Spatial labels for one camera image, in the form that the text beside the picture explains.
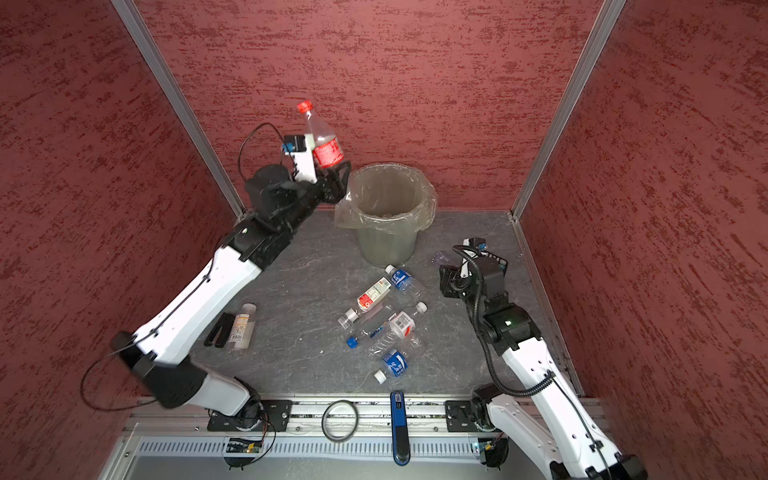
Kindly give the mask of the red cap cola bottle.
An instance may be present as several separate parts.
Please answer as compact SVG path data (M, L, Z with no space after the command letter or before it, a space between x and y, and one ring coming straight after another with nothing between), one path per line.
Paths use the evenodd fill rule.
M297 105L305 118L309 133L313 137L313 157L320 168L334 167L344 161L344 153L335 131L316 112L313 103L305 100Z

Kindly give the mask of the small yellow label bottle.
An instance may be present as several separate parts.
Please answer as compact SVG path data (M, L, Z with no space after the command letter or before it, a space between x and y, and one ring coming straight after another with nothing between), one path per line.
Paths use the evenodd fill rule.
M229 338L233 350L244 350L249 347L254 329L253 316L256 311L255 304L245 303L236 315Z

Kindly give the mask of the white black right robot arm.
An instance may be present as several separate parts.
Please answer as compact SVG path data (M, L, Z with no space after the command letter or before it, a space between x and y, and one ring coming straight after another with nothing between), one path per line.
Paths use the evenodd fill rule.
M476 394L477 422L505 434L547 479L645 479L586 411L539 328L505 288L506 261L454 246L460 266L440 268L440 289L462 300L491 376Z

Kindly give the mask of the red green label bottle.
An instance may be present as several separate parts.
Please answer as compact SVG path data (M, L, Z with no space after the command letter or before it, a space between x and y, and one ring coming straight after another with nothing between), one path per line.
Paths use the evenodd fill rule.
M380 278L356 299L355 305L338 318L338 323L344 329L351 327L365 314L370 313L390 293L392 284L386 278Z

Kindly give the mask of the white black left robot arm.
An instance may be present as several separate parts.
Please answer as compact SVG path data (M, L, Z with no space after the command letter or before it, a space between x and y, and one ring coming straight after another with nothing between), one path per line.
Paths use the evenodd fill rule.
M244 429L261 419L259 394L241 380L195 364L191 348L235 295L289 246L319 205L344 198L350 172L347 161L320 168L315 182L298 180L282 164L257 170L249 181L254 212L223 238L207 266L159 314L133 333L114 336L115 355L162 407L199 406Z

